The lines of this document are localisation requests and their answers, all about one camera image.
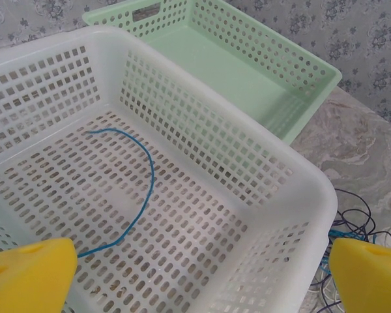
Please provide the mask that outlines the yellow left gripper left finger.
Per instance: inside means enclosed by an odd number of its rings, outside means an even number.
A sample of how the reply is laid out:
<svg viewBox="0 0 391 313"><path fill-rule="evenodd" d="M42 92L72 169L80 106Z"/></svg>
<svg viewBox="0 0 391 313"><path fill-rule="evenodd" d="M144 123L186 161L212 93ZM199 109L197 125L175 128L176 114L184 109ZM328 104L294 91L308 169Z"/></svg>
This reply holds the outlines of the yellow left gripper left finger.
<svg viewBox="0 0 391 313"><path fill-rule="evenodd" d="M0 312L61 312L77 264L68 238L0 252Z"/></svg>

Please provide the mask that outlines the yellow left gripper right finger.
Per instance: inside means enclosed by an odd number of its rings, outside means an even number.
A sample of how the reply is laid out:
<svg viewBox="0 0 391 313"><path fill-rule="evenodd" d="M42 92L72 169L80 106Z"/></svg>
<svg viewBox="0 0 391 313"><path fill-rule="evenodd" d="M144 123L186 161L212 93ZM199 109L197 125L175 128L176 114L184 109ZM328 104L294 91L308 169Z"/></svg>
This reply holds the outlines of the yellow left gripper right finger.
<svg viewBox="0 0 391 313"><path fill-rule="evenodd" d="M391 248L336 239L328 264L346 312L391 312Z"/></svg>

